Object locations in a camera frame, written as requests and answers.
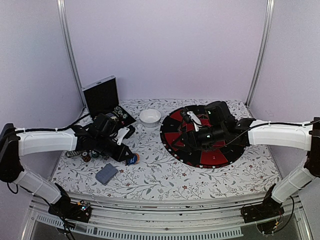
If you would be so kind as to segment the blue small blind button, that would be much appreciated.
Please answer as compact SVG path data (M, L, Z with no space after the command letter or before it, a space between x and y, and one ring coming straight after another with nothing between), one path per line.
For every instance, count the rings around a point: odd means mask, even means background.
M126 165L134 165L136 164L136 156L134 155L132 158L126 160Z

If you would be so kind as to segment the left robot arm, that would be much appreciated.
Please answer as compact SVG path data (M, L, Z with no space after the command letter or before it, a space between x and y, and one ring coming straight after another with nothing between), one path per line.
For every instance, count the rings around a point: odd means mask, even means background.
M20 157L55 151L95 151L117 162L130 160L134 154L123 144L135 132L111 114L100 113L87 126L73 123L64 128L16 128L7 123L0 134L0 180L13 183L46 200L63 217L70 217L74 209L85 207L72 203L66 191L42 176L23 167Z

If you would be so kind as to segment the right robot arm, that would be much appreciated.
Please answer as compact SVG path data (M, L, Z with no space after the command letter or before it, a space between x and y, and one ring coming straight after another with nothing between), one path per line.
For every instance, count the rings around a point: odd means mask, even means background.
M182 119L193 124L194 130L180 136L183 150L213 149L216 142L223 141L220 149L232 144L238 146L269 145L301 149L307 152L306 161L298 165L284 179L266 193L258 213L269 218L292 194L303 189L320 176L320 119L309 122L272 122L255 118L236 120L227 103L215 101L204 107L209 126L203 126L196 114L188 108L180 111Z

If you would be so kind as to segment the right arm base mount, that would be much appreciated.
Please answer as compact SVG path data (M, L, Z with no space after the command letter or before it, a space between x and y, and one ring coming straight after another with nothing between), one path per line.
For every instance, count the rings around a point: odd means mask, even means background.
M264 200L259 204L246 204L240 209L245 223L251 223L277 217L285 213L281 203L275 200Z

